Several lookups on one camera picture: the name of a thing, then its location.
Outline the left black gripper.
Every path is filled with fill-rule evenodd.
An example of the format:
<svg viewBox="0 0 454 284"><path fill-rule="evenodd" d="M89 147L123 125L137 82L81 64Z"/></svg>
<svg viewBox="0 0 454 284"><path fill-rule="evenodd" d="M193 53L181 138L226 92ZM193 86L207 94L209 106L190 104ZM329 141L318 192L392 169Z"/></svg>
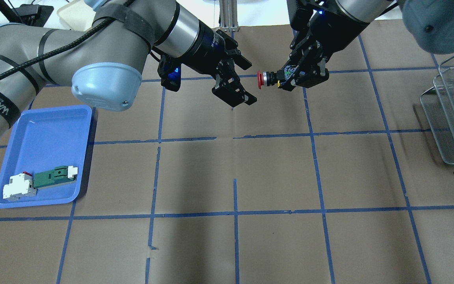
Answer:
<svg viewBox="0 0 454 284"><path fill-rule="evenodd" d="M252 63L238 49L238 42L218 29L213 31L204 23L199 24L198 36L192 46L181 56L171 55L157 48L160 55L157 73L161 85L167 90L178 91L181 85L181 67L186 65L199 74L210 75L216 80L212 93L230 107L252 105L257 97L247 92L234 70L252 67Z"/></svg>

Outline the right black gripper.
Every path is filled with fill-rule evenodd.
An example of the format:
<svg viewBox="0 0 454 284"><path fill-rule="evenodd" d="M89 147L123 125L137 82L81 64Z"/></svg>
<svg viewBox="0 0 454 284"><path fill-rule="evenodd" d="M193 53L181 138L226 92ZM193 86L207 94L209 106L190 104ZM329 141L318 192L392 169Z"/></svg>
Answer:
<svg viewBox="0 0 454 284"><path fill-rule="evenodd" d="M348 16L292 16L297 30L289 59L281 68L280 88L312 88L329 79L326 63L344 50L367 26Z"/></svg>

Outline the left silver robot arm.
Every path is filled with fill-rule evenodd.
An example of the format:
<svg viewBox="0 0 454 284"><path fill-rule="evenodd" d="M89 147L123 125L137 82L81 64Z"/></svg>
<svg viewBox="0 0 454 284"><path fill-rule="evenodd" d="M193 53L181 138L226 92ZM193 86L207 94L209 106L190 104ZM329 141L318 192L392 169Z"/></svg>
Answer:
<svg viewBox="0 0 454 284"><path fill-rule="evenodd" d="M109 111L130 108L141 86L148 55L162 56L159 72L184 64L210 75L212 93L231 107L257 101L234 66L251 62L238 43L213 31L175 0L87 0L95 11L87 31L0 24L0 138L46 84L70 86L74 97Z"/></svg>

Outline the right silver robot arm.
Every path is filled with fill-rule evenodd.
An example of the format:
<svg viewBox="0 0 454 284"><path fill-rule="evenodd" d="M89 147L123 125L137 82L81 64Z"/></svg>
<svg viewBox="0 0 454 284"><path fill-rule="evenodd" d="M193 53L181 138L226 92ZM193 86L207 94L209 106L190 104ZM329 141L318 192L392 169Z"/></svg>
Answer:
<svg viewBox="0 0 454 284"><path fill-rule="evenodd" d="M276 73L286 91L311 88L329 79L326 64L367 26L393 6L422 50L454 52L454 0L288 0L291 53Z"/></svg>

